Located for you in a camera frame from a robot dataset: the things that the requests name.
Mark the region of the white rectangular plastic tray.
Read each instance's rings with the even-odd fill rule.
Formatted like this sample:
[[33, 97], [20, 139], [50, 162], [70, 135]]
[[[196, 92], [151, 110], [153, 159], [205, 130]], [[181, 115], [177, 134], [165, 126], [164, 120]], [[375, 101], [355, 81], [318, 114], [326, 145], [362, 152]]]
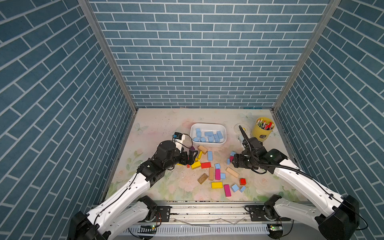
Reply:
[[227, 141], [227, 130], [220, 124], [196, 123], [191, 126], [190, 136], [194, 144], [220, 147]]

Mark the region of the blue thin block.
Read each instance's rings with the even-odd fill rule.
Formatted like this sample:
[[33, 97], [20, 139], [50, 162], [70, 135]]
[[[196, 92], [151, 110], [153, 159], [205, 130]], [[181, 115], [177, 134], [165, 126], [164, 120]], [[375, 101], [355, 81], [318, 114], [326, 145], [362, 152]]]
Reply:
[[220, 138], [217, 134], [214, 134], [214, 139], [216, 143], [220, 143]]

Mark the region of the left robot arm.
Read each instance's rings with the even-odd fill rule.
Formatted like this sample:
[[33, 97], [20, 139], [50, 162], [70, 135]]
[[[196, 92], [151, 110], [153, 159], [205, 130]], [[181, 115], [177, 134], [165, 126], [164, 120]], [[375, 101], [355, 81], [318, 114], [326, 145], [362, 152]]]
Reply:
[[155, 154], [140, 164], [131, 179], [94, 209], [76, 213], [69, 225], [69, 240], [112, 240], [133, 224], [152, 220], [157, 204], [142, 194], [174, 166], [193, 165], [198, 151], [181, 143], [161, 142]]

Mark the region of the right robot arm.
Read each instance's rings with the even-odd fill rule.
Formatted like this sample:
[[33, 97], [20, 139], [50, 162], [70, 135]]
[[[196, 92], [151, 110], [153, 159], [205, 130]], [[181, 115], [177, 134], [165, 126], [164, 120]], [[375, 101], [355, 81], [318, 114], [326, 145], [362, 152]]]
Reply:
[[244, 150], [235, 154], [232, 164], [257, 174], [273, 174], [301, 193], [312, 206], [293, 203], [273, 195], [265, 203], [263, 213], [269, 221], [288, 218], [318, 230], [327, 240], [349, 240], [360, 231], [360, 204], [353, 196], [332, 191], [303, 172], [288, 156], [277, 149], [267, 151], [256, 138], [243, 136]]

